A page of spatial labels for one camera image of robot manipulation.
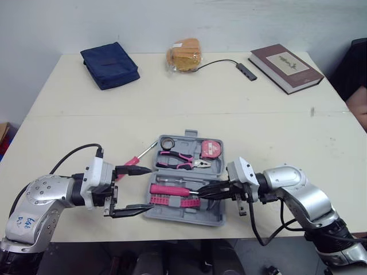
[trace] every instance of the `blue fabric bag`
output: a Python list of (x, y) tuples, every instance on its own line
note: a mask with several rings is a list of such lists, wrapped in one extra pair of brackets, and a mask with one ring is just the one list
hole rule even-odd
[(84, 65), (101, 90), (140, 78), (138, 66), (117, 42), (80, 52)]

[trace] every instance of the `bread loaf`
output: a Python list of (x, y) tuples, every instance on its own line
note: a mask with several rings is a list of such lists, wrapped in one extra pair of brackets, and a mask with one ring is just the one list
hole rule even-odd
[(167, 51), (167, 62), (176, 70), (186, 72), (194, 70), (201, 62), (201, 51), (199, 40), (188, 38), (174, 43), (172, 48)]

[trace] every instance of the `pliers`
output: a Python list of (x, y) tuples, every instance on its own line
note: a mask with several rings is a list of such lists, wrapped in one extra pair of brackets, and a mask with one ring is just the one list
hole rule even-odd
[(157, 162), (156, 163), (157, 167), (192, 170), (194, 167), (209, 168), (212, 166), (210, 162), (207, 162), (202, 159), (194, 159), (194, 156), (185, 155), (185, 154), (175, 152), (175, 151), (159, 151), (159, 155), (160, 156), (173, 156), (173, 157), (182, 159), (187, 162), (180, 163), (180, 164), (168, 164), (164, 162)]

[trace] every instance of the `robotic arm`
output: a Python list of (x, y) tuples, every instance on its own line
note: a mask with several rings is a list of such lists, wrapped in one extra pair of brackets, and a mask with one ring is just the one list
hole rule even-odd
[[(268, 203), (280, 199), (282, 206), (283, 203), (287, 205), (302, 227), (293, 230), (305, 231), (304, 236), (314, 243), (317, 253), (327, 266), (334, 268), (357, 263), (367, 265), (367, 252), (361, 243), (366, 240), (352, 237), (329, 198), (308, 181), (301, 169), (285, 164), (256, 174), (246, 160), (238, 158), (228, 164), (227, 171), (227, 181), (202, 187), (198, 191), (199, 196), (236, 200), (240, 215), (246, 215), (243, 201), (247, 201), (252, 228), (262, 245), (268, 243), (263, 243), (257, 233), (252, 204), (258, 200)], [(282, 228), (289, 229), (283, 217), (282, 224)]]
[(118, 175), (149, 172), (150, 169), (138, 166), (114, 167), (103, 161), (103, 150), (98, 149), (82, 174), (44, 175), (29, 183), (26, 198), (15, 210), (12, 209), (6, 225), (0, 245), (0, 274), (37, 273), (65, 208), (85, 205), (94, 209), (101, 206), (103, 215), (112, 218), (135, 216), (151, 209), (153, 205), (128, 205), (125, 209), (115, 209), (118, 198), (115, 179)]

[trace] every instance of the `person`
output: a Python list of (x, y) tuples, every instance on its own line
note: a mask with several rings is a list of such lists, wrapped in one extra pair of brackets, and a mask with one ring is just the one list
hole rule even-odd
[(367, 88), (360, 86), (345, 103), (367, 132)]
[(367, 38), (352, 41), (330, 83), (367, 132)]

